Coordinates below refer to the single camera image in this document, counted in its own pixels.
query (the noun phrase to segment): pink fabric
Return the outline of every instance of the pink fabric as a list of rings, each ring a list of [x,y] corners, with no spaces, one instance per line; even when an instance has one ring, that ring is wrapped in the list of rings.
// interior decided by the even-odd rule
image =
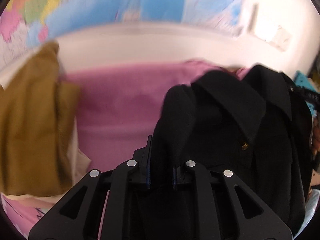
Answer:
[[[92,160],[89,169],[112,170],[132,158],[153,133],[169,88],[188,84],[213,69],[226,71],[191,60],[90,69],[63,77],[82,88],[76,118],[79,148]],[[2,200],[9,219],[27,238],[45,211],[5,196]]]

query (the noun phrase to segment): black coat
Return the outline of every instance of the black coat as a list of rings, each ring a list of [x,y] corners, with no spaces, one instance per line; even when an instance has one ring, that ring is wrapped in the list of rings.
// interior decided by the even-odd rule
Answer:
[[[290,82],[257,65],[242,81],[210,71],[191,86],[167,92],[152,144],[154,191],[138,197],[147,239],[192,238],[193,208],[185,194],[172,190],[173,168],[187,160],[212,171],[232,170],[293,235],[298,232],[312,174],[312,119],[303,99],[288,89]],[[223,194],[216,195],[227,238],[236,232],[235,224],[226,215],[231,210]]]

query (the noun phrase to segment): pink paint patch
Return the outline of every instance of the pink paint patch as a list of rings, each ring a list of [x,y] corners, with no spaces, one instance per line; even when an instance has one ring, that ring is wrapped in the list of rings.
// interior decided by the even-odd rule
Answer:
[[[44,25],[38,34],[38,39],[40,42],[44,42],[48,37],[49,29],[47,25]]]
[[[0,17],[0,34],[2,34],[5,42],[11,41],[11,34],[17,30],[21,20],[22,15],[16,10],[4,10]]]

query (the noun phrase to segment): brown fabric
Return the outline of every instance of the brown fabric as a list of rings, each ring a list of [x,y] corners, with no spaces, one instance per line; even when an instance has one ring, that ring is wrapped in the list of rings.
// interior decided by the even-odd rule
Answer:
[[[0,191],[60,195],[72,186],[67,158],[80,89],[59,83],[55,42],[44,45],[0,91]]]

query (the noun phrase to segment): gold button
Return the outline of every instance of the gold button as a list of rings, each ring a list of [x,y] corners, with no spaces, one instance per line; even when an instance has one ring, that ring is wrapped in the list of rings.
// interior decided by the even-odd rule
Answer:
[[[243,145],[242,145],[242,150],[246,150],[247,148],[249,147],[249,144],[248,143],[243,143]]]

